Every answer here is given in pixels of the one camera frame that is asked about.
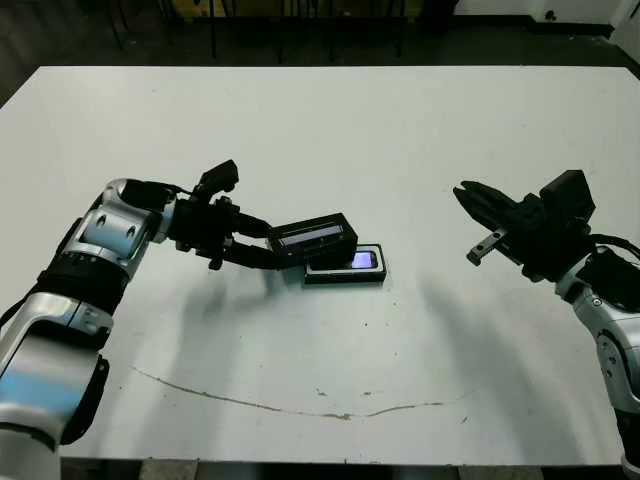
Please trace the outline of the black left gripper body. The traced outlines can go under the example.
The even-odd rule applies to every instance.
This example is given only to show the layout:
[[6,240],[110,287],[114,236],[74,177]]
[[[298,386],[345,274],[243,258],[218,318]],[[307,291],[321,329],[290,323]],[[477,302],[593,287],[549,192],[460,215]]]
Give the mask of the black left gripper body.
[[222,196],[214,203],[178,199],[169,226],[169,239],[177,250],[189,252],[209,260],[210,270],[219,270],[225,248],[233,241],[240,207],[229,197]]

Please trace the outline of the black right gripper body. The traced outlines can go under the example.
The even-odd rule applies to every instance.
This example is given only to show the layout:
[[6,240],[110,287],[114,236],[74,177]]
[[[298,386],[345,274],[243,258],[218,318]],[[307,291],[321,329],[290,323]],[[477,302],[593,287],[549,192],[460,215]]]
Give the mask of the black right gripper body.
[[517,202],[517,208],[467,253],[475,266],[492,251],[499,251],[522,267],[531,281],[558,281],[593,250],[593,241],[580,220],[564,221],[534,194]]

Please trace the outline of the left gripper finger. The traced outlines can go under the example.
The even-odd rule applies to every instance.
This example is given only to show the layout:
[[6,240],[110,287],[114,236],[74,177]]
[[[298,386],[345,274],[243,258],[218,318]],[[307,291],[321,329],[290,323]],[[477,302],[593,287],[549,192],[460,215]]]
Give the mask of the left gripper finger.
[[272,226],[255,216],[237,212],[234,215],[234,231],[244,236],[268,236]]
[[245,245],[232,241],[223,249],[222,258],[226,262],[247,268],[279,268],[279,257],[269,249]]

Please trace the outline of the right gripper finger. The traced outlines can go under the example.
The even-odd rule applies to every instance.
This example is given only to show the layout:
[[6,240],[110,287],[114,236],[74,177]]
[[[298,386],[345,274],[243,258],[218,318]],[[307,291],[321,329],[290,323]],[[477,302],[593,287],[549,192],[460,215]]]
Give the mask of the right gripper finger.
[[460,203],[477,221],[503,221],[518,203],[501,191],[477,181],[462,181]]
[[503,194],[491,187],[454,187],[453,194],[476,222],[490,231],[502,226]]

